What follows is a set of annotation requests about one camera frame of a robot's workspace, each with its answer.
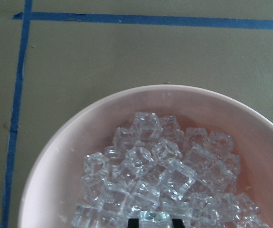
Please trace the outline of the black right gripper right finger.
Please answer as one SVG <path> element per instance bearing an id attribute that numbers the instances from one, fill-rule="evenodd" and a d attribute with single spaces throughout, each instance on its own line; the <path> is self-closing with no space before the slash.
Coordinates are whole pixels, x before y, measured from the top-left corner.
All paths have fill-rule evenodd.
<path id="1" fill-rule="evenodd" d="M 172 227 L 173 228 L 184 228 L 184 222 L 182 219 L 173 218 L 172 219 Z"/>

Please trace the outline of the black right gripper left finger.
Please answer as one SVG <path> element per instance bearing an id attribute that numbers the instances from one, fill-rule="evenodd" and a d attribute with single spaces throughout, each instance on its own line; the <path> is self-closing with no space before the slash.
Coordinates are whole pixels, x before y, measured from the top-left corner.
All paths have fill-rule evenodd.
<path id="1" fill-rule="evenodd" d="M 138 218 L 130 218 L 128 219 L 127 228 L 139 228 L 139 219 Z"/>

